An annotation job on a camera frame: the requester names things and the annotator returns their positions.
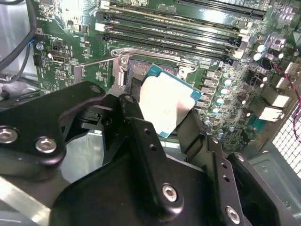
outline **red wire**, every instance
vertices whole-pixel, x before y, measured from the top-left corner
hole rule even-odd
[[[283,73],[283,71],[282,71],[279,67],[277,67],[276,65],[274,65],[274,67],[275,67],[275,69],[276,69],[278,72]],[[299,93],[298,93],[298,91],[297,91],[295,85],[291,82],[291,80],[290,80],[290,78],[289,78],[289,75],[288,75],[287,73],[284,73],[284,75],[285,75],[286,79],[289,81],[291,87],[293,88],[293,90],[294,90],[294,92],[295,92],[295,94],[296,94],[296,96],[297,96],[297,98],[298,98],[298,107],[297,107],[296,113],[295,113],[295,115],[294,115],[294,117],[293,117],[293,133],[294,133],[294,135],[295,135],[297,141],[298,141],[299,143],[301,143],[300,135],[297,135],[297,129],[296,129],[296,125],[297,125],[297,117],[298,117],[299,114],[301,113],[301,96],[299,95]]]

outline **motherboard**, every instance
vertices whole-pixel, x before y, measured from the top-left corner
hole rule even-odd
[[[266,128],[295,101],[285,74],[296,82],[301,72],[300,6],[297,0],[35,0],[40,90],[88,80],[114,95],[137,94],[156,64],[203,93],[194,108],[208,132],[226,151],[238,151],[263,142]]]

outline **ram slot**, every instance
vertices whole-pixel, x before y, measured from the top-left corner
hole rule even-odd
[[[185,24],[187,26],[189,26],[189,25],[190,26],[199,26],[199,27],[203,27],[203,28],[211,28],[211,29],[221,31],[221,32],[240,34],[239,28],[231,26],[231,25],[227,25],[227,24],[218,24],[218,23],[213,23],[213,22],[209,22],[209,21],[168,14],[168,13],[164,13],[164,12],[156,11],[156,10],[150,10],[150,9],[140,8],[140,7],[133,7],[133,6],[129,6],[129,5],[125,5],[124,7],[118,7],[118,5],[120,5],[120,4],[114,3],[113,5],[108,6],[108,8],[113,11],[117,10],[119,12],[133,13],[136,15],[144,16],[144,17],[159,19],[159,20],[162,20],[162,22],[168,23],[168,24],[172,24],[173,22],[176,22],[176,23]]]
[[[211,52],[215,54],[228,54],[230,52],[229,47],[223,45],[213,44],[210,42],[200,42],[198,40],[188,40],[181,37],[172,36],[169,34],[162,34],[158,32],[151,32],[137,27],[125,27],[118,24],[112,24],[108,27],[107,32],[122,32],[130,34],[139,34],[141,36],[147,36],[148,39],[157,39],[166,41],[168,43],[175,43],[175,45],[182,45],[183,47],[190,49],[198,49],[204,52]]]
[[[266,11],[238,6],[225,2],[218,2],[214,0],[176,0],[176,2],[192,7],[215,10],[223,13],[231,13],[235,16],[248,17],[258,20],[263,20],[266,14]]]
[[[213,54],[208,52],[197,51],[195,49],[187,49],[181,46],[160,43],[155,40],[149,40],[149,39],[145,39],[142,37],[133,36],[129,34],[108,33],[102,35],[100,39],[105,41],[118,41],[118,42],[131,43],[132,45],[137,46],[138,48],[141,48],[141,45],[143,46],[146,45],[150,48],[161,48],[162,51],[171,51],[174,54],[183,57],[190,55],[190,56],[198,56],[198,57],[222,60],[223,62],[229,64],[233,62],[233,60],[231,60],[231,58],[228,55],[218,55],[218,54]]]
[[[139,26],[139,27],[143,27],[146,29],[153,29],[153,30],[157,28],[162,33],[175,34],[187,39],[197,39],[201,41],[209,41],[209,42],[224,44],[224,45],[227,45],[229,43],[230,45],[239,46],[241,41],[241,37],[239,36],[232,37],[228,35],[216,34],[213,32],[205,32],[202,30],[193,30],[193,29],[176,26],[172,24],[165,25],[151,20],[144,20],[133,16],[114,14],[111,12],[99,12],[99,13],[100,13],[99,20],[101,20],[103,23],[107,22],[111,24],[125,24],[128,22],[133,25],[136,23],[137,27]]]

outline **dimm slot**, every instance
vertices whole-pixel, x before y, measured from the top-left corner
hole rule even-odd
[[[131,9],[120,8],[120,7],[115,7],[115,6],[108,6],[108,8],[113,9],[113,10],[118,10],[118,11],[124,11],[124,12],[128,12],[128,13],[136,13],[138,15],[144,15],[144,16],[154,17],[154,18],[157,18],[157,19],[167,20],[167,21],[171,21],[171,22],[178,22],[178,23],[188,24],[188,25],[192,25],[192,26],[211,28],[211,29],[215,29],[215,30],[221,31],[221,32],[240,34],[240,32],[237,31],[237,30],[229,30],[229,29],[227,29],[227,26],[223,25],[223,24],[220,24],[220,25],[216,25],[216,24],[215,25],[206,25],[204,23],[198,22],[195,19],[189,19],[189,18],[183,18],[183,17],[169,18],[169,17],[165,17],[165,16],[160,16],[160,15],[145,13],[145,12],[141,12],[141,11],[134,11],[134,10],[131,10]]]
[[[223,53],[228,54],[230,52],[230,49],[223,45],[217,45],[217,44],[213,44],[210,42],[200,43],[197,40],[188,40],[188,39],[183,40],[176,36],[157,33],[157,32],[150,32],[147,30],[143,30],[141,28],[125,27],[125,26],[121,26],[121,25],[117,25],[117,24],[112,24],[111,28],[117,32],[128,32],[130,34],[148,35],[152,38],[159,37],[159,38],[165,39],[166,41],[175,41],[175,42],[181,43],[183,45],[191,46],[191,49],[205,48],[205,49],[210,49],[211,51],[214,51],[216,54],[223,54]]]
[[[190,28],[175,26],[175,25],[171,25],[171,24],[164,25],[164,24],[154,22],[152,20],[141,20],[140,18],[135,18],[133,16],[114,14],[111,12],[104,12],[101,20],[102,21],[107,20],[109,22],[112,21],[113,23],[114,22],[122,23],[124,21],[131,22],[131,23],[134,22],[134,23],[139,23],[139,24],[143,24],[143,25],[155,26],[155,27],[165,29],[166,31],[170,31],[170,32],[181,32],[190,37],[198,36],[200,38],[212,39],[215,41],[226,42],[229,44],[235,44],[235,43],[239,42],[241,39],[239,36],[237,36],[235,38],[232,36],[226,36],[226,35],[222,35],[222,34],[216,34],[213,32],[206,32],[206,31],[202,31],[202,30],[193,30]]]
[[[102,40],[124,41],[124,42],[128,42],[128,43],[133,43],[133,44],[143,44],[143,45],[147,45],[149,47],[162,48],[164,50],[181,53],[183,56],[188,54],[188,55],[194,55],[194,56],[205,57],[205,58],[210,58],[210,59],[222,60],[225,63],[232,62],[231,58],[228,55],[215,55],[213,53],[195,51],[192,49],[186,49],[186,48],[182,48],[179,46],[167,45],[164,43],[160,43],[160,42],[156,42],[156,41],[152,41],[152,40],[148,40],[148,39],[142,39],[139,37],[133,37],[130,35],[125,35],[125,34],[120,34],[120,33],[119,34],[108,33],[107,35],[104,35],[102,37]]]
[[[132,6],[132,5],[123,4],[123,3],[117,3],[117,2],[111,2],[110,5],[113,6],[112,8],[116,8],[116,9],[120,9],[120,7],[124,8],[124,9],[133,9],[134,12],[148,13],[149,16],[151,16],[151,15],[164,16],[165,19],[172,19],[172,18],[176,17],[178,20],[194,21],[194,22],[199,23],[200,25],[210,26],[213,28],[227,29],[232,32],[239,32],[239,30],[240,30],[238,27],[234,27],[232,25],[218,24],[218,23],[214,23],[214,22],[210,22],[210,21],[206,21],[206,20],[195,19],[195,18],[191,18],[191,17],[187,17],[187,16],[182,16],[180,19],[178,14],[167,13],[167,12],[150,9],[150,8],[142,8],[142,7]]]
[[[242,16],[247,18],[253,18],[263,20],[266,11],[257,10],[253,8],[237,6],[229,3],[208,1],[208,0],[176,0],[177,3],[188,5],[197,8],[203,8],[208,10],[215,10],[223,13],[231,13],[235,16]]]

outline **hdmi port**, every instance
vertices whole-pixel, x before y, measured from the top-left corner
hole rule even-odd
[[[65,62],[65,58],[64,57],[60,57],[60,56],[53,56],[52,60],[54,62],[57,62],[57,63],[64,63]]]

